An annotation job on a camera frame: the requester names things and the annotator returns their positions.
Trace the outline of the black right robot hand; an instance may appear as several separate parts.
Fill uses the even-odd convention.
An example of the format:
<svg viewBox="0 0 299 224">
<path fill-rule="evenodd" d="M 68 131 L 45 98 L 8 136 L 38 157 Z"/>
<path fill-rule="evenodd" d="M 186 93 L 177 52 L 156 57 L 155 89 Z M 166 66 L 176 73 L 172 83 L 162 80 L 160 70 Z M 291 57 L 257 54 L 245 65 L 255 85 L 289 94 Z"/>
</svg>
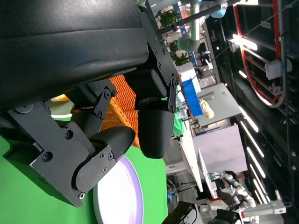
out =
<svg viewBox="0 0 299 224">
<path fill-rule="evenodd" d="M 198 207 L 193 203 L 179 201 L 175 210 L 162 224 L 199 224 Z"/>
</svg>

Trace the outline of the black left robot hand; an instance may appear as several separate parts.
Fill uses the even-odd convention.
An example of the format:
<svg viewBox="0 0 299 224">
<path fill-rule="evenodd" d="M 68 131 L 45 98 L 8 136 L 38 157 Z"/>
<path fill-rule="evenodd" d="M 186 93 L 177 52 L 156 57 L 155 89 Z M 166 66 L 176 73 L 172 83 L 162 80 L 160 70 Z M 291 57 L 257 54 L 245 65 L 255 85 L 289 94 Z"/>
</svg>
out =
<svg viewBox="0 0 299 224">
<path fill-rule="evenodd" d="M 162 158 L 178 72 L 134 0 L 0 3 L 0 134 L 4 157 L 75 207 L 139 137 Z"/>
</svg>

